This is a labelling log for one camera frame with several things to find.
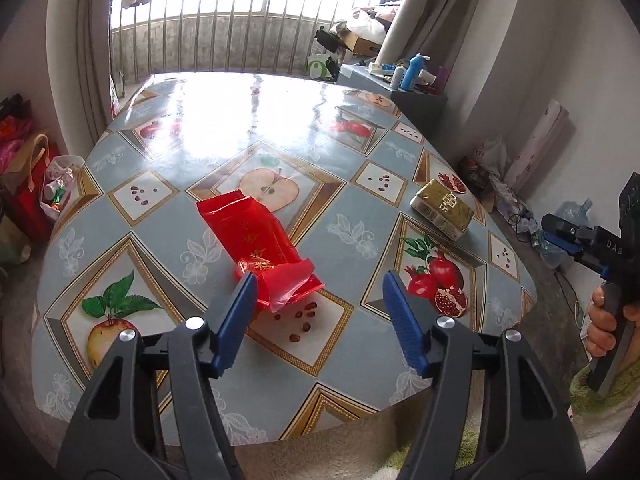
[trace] window railing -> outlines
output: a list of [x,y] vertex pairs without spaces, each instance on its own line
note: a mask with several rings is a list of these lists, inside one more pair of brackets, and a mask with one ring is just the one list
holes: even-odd
[[303,73],[315,31],[380,0],[152,0],[111,7],[118,86],[152,73]]

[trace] red snack package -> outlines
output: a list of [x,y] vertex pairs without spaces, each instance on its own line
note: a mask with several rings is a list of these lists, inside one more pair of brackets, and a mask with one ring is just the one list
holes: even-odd
[[257,200],[236,190],[198,202],[198,211],[238,264],[258,276],[258,305],[280,310],[324,287],[314,264],[300,258],[280,221]]

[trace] gold package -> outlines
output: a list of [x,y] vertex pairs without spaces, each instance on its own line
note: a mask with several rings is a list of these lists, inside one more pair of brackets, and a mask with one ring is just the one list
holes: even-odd
[[411,207],[452,240],[466,232],[474,215],[467,204],[435,179],[411,199]]

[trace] hand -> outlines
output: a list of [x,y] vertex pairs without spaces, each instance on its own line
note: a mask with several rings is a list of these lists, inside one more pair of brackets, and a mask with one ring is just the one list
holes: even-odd
[[[604,310],[604,293],[601,288],[598,287],[593,291],[591,301],[593,304],[588,314],[592,323],[587,329],[587,341],[584,347],[591,357],[604,357],[616,345],[616,338],[611,333],[616,329],[616,318]],[[631,343],[622,359],[620,371],[625,370],[640,358],[640,303],[625,306],[623,313],[629,321],[636,323],[636,330],[631,336]]]

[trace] spray bottle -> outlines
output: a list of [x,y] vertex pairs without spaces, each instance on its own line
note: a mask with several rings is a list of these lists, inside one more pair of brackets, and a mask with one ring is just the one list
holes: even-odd
[[414,89],[415,82],[418,79],[418,74],[420,73],[420,70],[424,68],[424,62],[430,59],[430,57],[423,56],[422,54],[415,55],[415,57],[409,62],[409,68],[400,83],[400,88],[402,90],[411,91]]

